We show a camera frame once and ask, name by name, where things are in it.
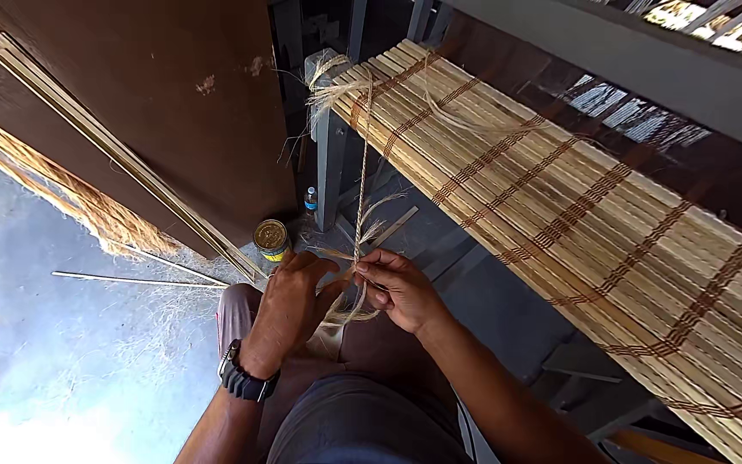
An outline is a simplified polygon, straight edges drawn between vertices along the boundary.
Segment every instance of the wristwatch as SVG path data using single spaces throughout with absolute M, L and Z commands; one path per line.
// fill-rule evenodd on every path
M 273 374 L 268 380 L 252 377 L 239 365 L 239 347 L 242 340 L 233 340 L 219 362 L 219 377 L 222 386 L 234 397 L 243 400 L 260 402 L 274 393 L 276 382 L 280 379 L 280 371 Z

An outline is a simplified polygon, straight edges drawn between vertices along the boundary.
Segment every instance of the brown door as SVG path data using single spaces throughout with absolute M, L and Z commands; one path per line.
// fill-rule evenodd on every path
M 10 33 L 236 245 L 296 209 L 263 2 L 0 1 Z M 210 248 L 0 68 L 0 126 L 205 255 Z

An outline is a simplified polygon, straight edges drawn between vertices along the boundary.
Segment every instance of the knee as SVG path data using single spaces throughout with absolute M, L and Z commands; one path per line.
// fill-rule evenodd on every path
M 226 288 L 222 292 L 222 303 L 236 304 L 246 303 L 252 304 L 254 301 L 259 304 L 262 298 L 262 292 L 256 290 L 255 287 L 247 283 L 238 283 Z
M 230 300 L 230 301 L 237 301 L 237 300 L 244 300 L 247 299 L 250 295 L 253 294 L 256 290 L 253 285 L 248 283 L 237 283 L 234 284 L 228 288 L 226 288 L 222 292 L 222 300 Z

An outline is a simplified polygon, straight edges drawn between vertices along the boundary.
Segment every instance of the tin can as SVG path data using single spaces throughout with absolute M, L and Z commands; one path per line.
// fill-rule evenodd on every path
M 285 250 L 290 247 L 288 230 L 278 220 L 263 220 L 254 230 L 254 245 L 268 261 L 282 261 Z

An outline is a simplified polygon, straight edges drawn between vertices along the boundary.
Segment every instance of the yellow label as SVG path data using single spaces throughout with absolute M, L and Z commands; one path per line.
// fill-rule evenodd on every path
M 268 261 L 273 261 L 274 263 L 278 263 L 282 261 L 282 257 L 285 255 L 285 250 L 282 250 L 280 254 L 265 254 L 263 253 L 262 256 L 265 257 Z

